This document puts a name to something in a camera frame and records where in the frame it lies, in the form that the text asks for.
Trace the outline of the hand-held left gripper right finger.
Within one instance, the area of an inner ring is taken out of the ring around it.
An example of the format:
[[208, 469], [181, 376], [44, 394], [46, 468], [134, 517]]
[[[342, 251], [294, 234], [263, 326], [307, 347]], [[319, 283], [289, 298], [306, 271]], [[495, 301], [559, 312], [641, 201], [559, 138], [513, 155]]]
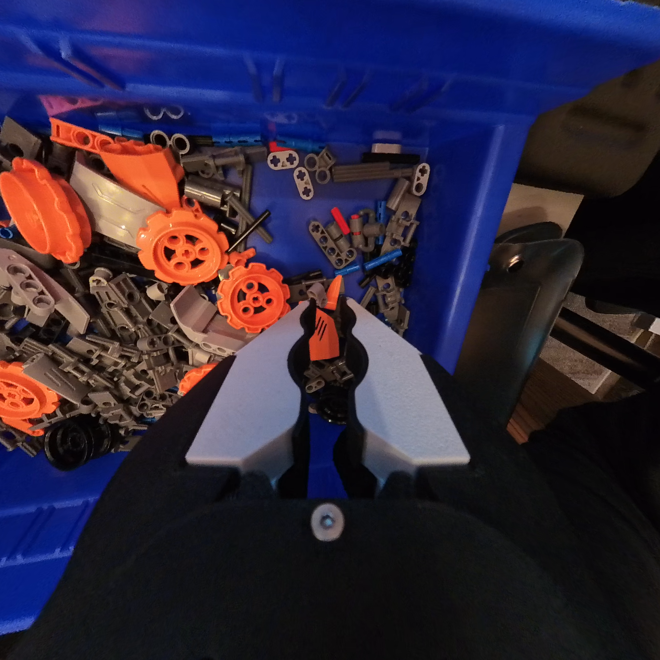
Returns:
[[349, 496], [374, 496], [394, 474], [463, 471], [471, 456], [422, 354], [342, 298], [345, 364], [353, 374], [335, 466]]

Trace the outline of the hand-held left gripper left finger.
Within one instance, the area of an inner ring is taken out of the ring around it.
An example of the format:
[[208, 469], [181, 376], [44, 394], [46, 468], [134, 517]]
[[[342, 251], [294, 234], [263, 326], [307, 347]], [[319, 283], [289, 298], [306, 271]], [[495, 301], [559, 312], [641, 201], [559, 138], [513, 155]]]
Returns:
[[293, 466], [302, 392], [288, 359], [304, 337], [301, 317], [307, 311], [316, 308], [299, 303], [238, 351], [187, 451], [188, 464], [260, 471], [272, 483]]

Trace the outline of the pile of toy building parts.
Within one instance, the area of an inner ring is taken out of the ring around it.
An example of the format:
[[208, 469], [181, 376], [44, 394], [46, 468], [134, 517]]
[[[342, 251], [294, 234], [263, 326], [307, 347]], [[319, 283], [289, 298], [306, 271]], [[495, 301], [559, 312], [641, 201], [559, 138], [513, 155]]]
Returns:
[[[402, 335], [431, 167], [374, 142], [203, 129], [177, 105], [19, 98], [1, 120], [1, 444], [60, 471], [129, 451], [149, 425], [321, 283], [356, 273]], [[340, 355], [302, 376], [345, 425]]]

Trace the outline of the blue plastic bin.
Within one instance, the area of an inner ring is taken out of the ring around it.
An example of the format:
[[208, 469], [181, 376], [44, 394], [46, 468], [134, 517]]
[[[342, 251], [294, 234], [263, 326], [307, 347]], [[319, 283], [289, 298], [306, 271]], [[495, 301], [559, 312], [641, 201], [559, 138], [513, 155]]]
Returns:
[[[43, 113], [19, 98], [98, 97], [181, 106], [203, 129], [274, 119], [341, 164], [380, 141], [421, 155], [399, 335], [471, 456], [347, 495], [346, 424], [309, 411], [303, 312], [294, 464], [275, 483], [186, 462], [238, 352], [129, 451], [61, 471], [1, 444], [10, 657], [658, 656], [658, 534], [619, 484], [629, 452], [654, 467], [644, 434], [607, 438], [620, 413], [596, 404], [519, 445], [451, 374], [533, 123], [658, 56], [659, 9], [625, 1], [2, 1], [1, 120]], [[359, 281], [338, 309], [361, 305]]]

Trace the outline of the black plastic chair part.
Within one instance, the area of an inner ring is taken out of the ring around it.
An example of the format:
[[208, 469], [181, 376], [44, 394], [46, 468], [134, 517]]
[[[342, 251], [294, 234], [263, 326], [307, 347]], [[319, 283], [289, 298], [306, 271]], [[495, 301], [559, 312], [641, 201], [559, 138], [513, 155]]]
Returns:
[[583, 261], [555, 222], [498, 236], [455, 368], [460, 386], [506, 427]]

